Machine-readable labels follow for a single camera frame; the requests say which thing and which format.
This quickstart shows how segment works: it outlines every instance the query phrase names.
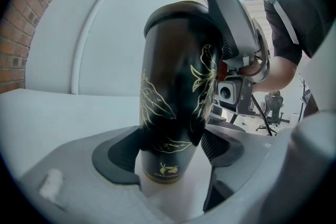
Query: camera lens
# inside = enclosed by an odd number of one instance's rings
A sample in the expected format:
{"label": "camera lens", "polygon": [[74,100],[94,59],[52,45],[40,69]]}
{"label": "camera lens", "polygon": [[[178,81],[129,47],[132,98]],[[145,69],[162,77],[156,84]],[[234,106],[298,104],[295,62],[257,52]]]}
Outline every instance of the camera lens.
{"label": "camera lens", "polygon": [[220,92],[223,99],[229,99],[231,96],[230,90],[227,87],[223,87]]}

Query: black t-shirt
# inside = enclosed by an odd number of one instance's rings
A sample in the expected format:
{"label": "black t-shirt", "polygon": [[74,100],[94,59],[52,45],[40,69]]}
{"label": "black t-shirt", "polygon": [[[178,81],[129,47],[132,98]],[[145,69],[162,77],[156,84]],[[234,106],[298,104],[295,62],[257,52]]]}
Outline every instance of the black t-shirt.
{"label": "black t-shirt", "polygon": [[294,44],[272,4],[264,1],[266,18],[272,28],[274,56],[299,64],[302,51],[312,57],[326,37],[335,14],[324,0],[277,0],[290,19],[299,45]]}

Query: red brick wall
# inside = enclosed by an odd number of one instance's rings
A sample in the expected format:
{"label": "red brick wall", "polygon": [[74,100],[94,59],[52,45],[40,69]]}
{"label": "red brick wall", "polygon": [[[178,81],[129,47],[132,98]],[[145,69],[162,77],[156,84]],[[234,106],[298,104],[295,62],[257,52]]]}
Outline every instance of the red brick wall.
{"label": "red brick wall", "polygon": [[0,94],[25,87],[30,43],[52,0],[11,0],[0,20]]}

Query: gold floral design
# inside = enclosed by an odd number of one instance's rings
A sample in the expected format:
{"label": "gold floral design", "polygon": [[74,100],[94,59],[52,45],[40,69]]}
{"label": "gold floral design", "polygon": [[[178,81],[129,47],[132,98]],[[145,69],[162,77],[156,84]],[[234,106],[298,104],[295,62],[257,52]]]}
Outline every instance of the gold floral design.
{"label": "gold floral design", "polygon": [[145,73],[143,73],[140,93],[140,119],[143,128],[158,134],[152,141],[153,147],[159,152],[174,153],[182,151],[192,144],[191,142],[171,140],[153,123],[153,117],[156,116],[164,117],[167,120],[176,119],[176,115],[171,107],[157,92],[155,86],[149,82]]}
{"label": "gold floral design", "polygon": [[189,147],[192,143],[186,141],[174,141],[168,136],[160,136],[158,140],[153,142],[154,148],[159,152],[174,153],[178,151],[183,151]]}
{"label": "gold floral design", "polygon": [[201,87],[201,93],[198,96],[197,107],[190,117],[190,130],[194,132],[197,126],[209,116],[214,95],[214,86],[217,76],[217,64],[213,60],[210,53],[211,45],[205,45],[202,49],[201,62],[209,71],[207,74],[198,72],[192,65],[190,65],[191,73],[197,79],[193,84],[192,91]]}
{"label": "gold floral design", "polygon": [[164,173],[168,170],[168,173],[173,173],[173,174],[176,174],[176,172],[178,171],[178,165],[176,165],[176,166],[173,166],[173,167],[168,167],[168,166],[166,166],[165,164],[164,165],[162,165],[162,163],[160,163],[161,164],[161,169],[160,169],[160,173],[162,174],[162,175],[164,175]]}
{"label": "gold floral design", "polygon": [[149,128],[149,123],[153,124],[150,114],[164,117],[168,120],[176,119],[171,107],[164,98],[156,91],[155,86],[148,81],[145,73],[142,74],[140,92],[140,113],[142,123]]}

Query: mug lid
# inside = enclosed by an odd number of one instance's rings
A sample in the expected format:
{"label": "mug lid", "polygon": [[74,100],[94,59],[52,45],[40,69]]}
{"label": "mug lid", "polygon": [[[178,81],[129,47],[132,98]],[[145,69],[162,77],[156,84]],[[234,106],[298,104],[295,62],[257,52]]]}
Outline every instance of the mug lid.
{"label": "mug lid", "polygon": [[145,38],[149,30],[159,21],[174,17],[180,17],[180,16],[182,17],[183,15],[198,16],[214,24],[214,22],[209,16],[208,8],[203,4],[196,1],[175,2],[172,4],[165,5],[161,8],[158,8],[156,11],[152,13],[152,15],[147,20],[147,23],[144,28]]}

